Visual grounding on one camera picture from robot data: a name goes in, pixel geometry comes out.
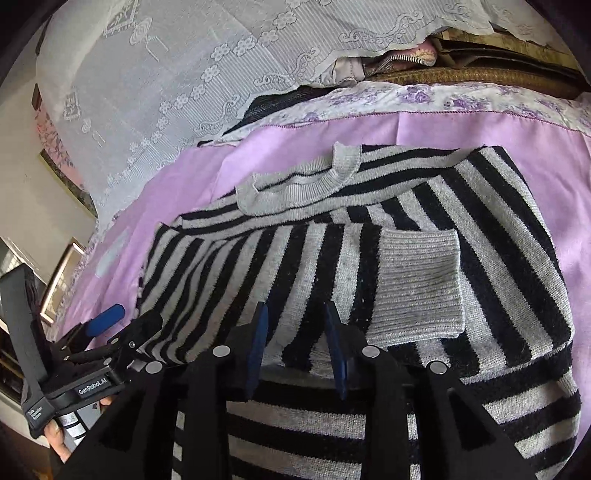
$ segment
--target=white wall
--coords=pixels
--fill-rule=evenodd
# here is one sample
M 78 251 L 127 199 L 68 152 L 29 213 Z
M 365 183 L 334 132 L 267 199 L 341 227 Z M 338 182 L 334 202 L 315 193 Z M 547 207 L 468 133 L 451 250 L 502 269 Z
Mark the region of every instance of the white wall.
M 47 282 L 70 239 L 85 245 L 95 220 L 38 157 L 42 146 L 31 106 L 36 43 L 37 36 L 0 87 L 0 235 Z
M 0 421 L 15 432 L 33 440 L 29 435 L 29 425 L 22 414 L 21 407 L 3 393 L 0 393 Z M 33 442 L 43 445 L 44 447 L 49 447 L 47 439 L 43 436 L 39 437 L 37 440 L 33 440 Z

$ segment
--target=white lace curtain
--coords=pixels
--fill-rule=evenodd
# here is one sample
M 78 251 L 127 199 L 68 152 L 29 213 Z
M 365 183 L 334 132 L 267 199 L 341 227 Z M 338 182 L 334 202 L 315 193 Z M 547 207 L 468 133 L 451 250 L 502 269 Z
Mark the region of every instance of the white lace curtain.
M 310 83 L 342 56 L 491 23 L 561 47 L 525 0 L 69 0 L 38 84 L 104 232 L 159 169 L 219 138 L 257 96 Z

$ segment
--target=sweater collar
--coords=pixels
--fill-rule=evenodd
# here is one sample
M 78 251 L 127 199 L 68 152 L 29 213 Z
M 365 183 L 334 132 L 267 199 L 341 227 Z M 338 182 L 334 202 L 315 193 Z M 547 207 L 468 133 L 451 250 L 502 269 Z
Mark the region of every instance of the sweater collar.
M 272 215 L 318 202 L 340 190 L 361 165 L 361 147 L 336 143 L 332 157 L 276 174 L 256 174 L 236 187 L 236 201 L 242 213 Z

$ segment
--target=finger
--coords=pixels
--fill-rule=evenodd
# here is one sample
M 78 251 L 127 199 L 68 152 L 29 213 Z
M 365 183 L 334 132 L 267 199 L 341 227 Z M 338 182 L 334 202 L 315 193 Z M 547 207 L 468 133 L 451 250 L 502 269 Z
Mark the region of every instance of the finger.
M 64 443 L 64 432 L 55 420 L 52 420 L 45 426 L 43 433 L 52 447 Z
M 45 437 L 47 438 L 51 448 L 56 451 L 61 461 L 66 463 L 72 453 L 68 450 L 66 445 L 64 445 L 64 432 L 62 431 L 61 427 L 55 420 L 52 420 L 45 426 L 43 433 L 45 434 Z

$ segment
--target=black and gray striped sweater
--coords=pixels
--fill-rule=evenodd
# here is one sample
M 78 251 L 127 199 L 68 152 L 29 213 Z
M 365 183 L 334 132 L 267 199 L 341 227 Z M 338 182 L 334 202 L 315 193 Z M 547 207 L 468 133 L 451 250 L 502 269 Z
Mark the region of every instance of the black and gray striped sweater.
M 397 359 L 439 359 L 463 378 L 519 451 L 552 478 L 574 448 L 580 397 L 573 324 L 553 244 L 500 147 L 344 147 L 281 174 L 254 175 L 205 209 L 161 225 L 138 311 L 162 331 L 143 350 L 192 361 L 269 308 L 262 382 L 228 404 L 233 473 L 356 479 L 363 405 L 330 389 L 322 304 Z M 183 408 L 173 479 L 180 478 Z M 411 474 L 420 477 L 408 402 Z

